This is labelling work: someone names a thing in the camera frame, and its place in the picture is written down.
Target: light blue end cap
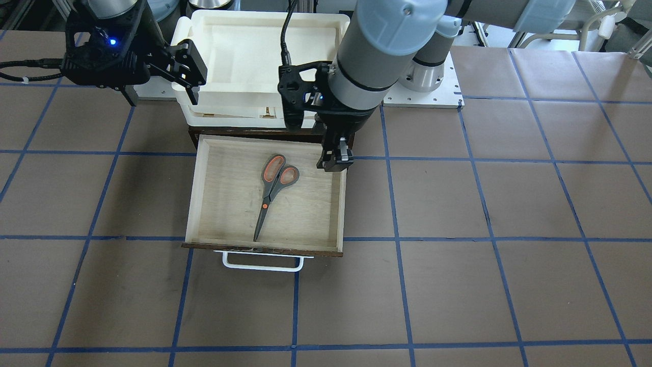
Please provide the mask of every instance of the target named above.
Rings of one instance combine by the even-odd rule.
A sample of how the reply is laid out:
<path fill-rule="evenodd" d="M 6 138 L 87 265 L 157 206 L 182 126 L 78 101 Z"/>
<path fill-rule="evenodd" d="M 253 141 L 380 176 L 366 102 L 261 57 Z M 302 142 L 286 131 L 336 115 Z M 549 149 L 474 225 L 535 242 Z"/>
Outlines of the light blue end cap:
<path fill-rule="evenodd" d="M 460 32 L 461 27 L 461 19 L 455 18 L 454 16 L 444 15 L 441 17 L 439 23 L 437 24 L 437 33 L 448 39 L 451 39 L 457 36 L 457 34 Z"/>
<path fill-rule="evenodd" d="M 447 5 L 447 0 L 358 0 L 353 16 L 375 48 L 405 56 L 432 38 Z"/>
<path fill-rule="evenodd" d="M 550 33 L 569 15 L 575 0 L 529 0 L 514 32 Z"/>

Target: orange scissor handle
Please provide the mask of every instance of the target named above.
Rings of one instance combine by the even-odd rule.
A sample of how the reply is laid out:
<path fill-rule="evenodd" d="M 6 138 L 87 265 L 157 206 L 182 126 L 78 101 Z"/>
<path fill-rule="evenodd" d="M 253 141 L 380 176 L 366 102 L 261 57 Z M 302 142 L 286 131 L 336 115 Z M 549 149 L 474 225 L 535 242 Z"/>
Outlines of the orange scissor handle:
<path fill-rule="evenodd" d="M 267 184 L 274 183 L 274 180 L 278 176 L 278 173 L 281 171 L 281 168 L 285 165 L 286 158 L 284 155 L 276 154 L 271 157 L 265 168 L 263 169 L 263 181 Z"/>

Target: scissors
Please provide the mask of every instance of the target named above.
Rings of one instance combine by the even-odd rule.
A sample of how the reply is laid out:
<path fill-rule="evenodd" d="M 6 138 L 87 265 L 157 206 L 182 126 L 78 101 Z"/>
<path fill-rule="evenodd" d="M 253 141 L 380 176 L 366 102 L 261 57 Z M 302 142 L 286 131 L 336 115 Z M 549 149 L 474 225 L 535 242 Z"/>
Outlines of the scissors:
<path fill-rule="evenodd" d="M 260 229 L 265 221 L 267 209 L 274 201 L 276 194 L 278 194 L 284 187 L 293 185 L 299 179 L 299 169 L 295 166 L 286 166 L 286 158 L 284 155 L 276 154 L 269 159 L 261 178 L 265 184 L 263 190 L 263 205 L 260 208 L 258 215 L 258 222 L 256 223 L 256 231 L 254 232 L 254 241 L 258 239 Z"/>

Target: scissor handle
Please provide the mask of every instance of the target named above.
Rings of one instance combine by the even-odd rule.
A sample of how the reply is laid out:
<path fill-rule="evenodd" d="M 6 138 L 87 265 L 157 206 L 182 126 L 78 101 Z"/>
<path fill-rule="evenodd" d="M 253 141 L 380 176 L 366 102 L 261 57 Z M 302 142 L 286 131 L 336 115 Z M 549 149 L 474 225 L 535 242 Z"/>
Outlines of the scissor handle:
<path fill-rule="evenodd" d="M 281 189 L 284 187 L 293 185 L 299 179 L 299 169 L 295 166 L 285 166 L 281 171 L 276 185 L 272 188 L 272 192 L 269 193 L 270 200 L 274 200 L 276 194 L 278 194 Z"/>
<path fill-rule="evenodd" d="M 278 175 L 281 172 L 281 169 L 285 165 L 286 158 L 282 154 L 273 155 L 263 167 L 263 172 L 260 174 L 260 177 L 263 179 L 265 184 L 263 197 L 267 197 L 272 192 L 272 187 L 278 178 Z"/>

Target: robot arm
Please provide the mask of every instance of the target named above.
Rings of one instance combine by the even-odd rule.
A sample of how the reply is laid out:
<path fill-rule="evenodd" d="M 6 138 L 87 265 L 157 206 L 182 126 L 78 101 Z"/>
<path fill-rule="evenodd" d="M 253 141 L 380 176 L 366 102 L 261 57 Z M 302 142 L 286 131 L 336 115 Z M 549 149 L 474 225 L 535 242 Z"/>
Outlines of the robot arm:
<path fill-rule="evenodd" d="M 286 127 L 300 127 L 306 110 L 317 112 L 316 126 L 324 128 L 317 167 L 344 170 L 354 160 L 350 136 L 396 81 L 401 79 L 415 91 L 437 88 L 434 69 L 452 44 L 451 37 L 435 33 L 444 14 L 545 33 L 563 21 L 573 4 L 574 0 L 358 0 L 335 60 L 279 67 Z M 299 76 L 308 69 L 315 69 L 315 82 Z"/>
<path fill-rule="evenodd" d="M 76 46 L 75 37 L 90 34 Z M 27 78 L 49 80 L 66 76 L 75 84 L 120 91 L 135 106 L 133 85 L 162 76 L 186 88 L 193 104 L 193 88 L 206 83 L 207 68 L 191 40 L 170 46 L 161 34 L 147 0 L 75 0 L 66 21 L 66 54 L 63 59 L 0 63 L 1 67 L 28 66 L 60 69 L 61 74 Z M 23 81 L 6 74 L 1 77 Z"/>

